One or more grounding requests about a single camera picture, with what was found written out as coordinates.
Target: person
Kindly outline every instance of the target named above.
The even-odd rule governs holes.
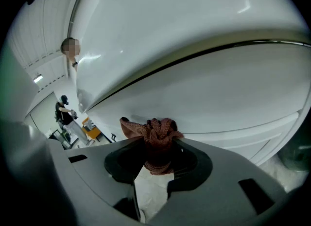
[[[74,67],[77,71],[78,62],[76,61],[75,56],[80,54],[79,40],[72,37],[66,38],[60,46],[60,51],[62,54],[66,55],[66,57],[71,62],[71,66]]]
[[[91,142],[88,142],[85,132],[69,114],[71,113],[73,116],[75,116],[76,112],[73,109],[69,110],[65,108],[65,105],[68,104],[69,103],[67,96],[62,95],[55,105],[56,112],[58,113],[58,118],[61,119],[62,123],[66,126],[66,128],[69,129],[72,133],[74,133],[85,146],[88,146],[88,144],[90,145]]]

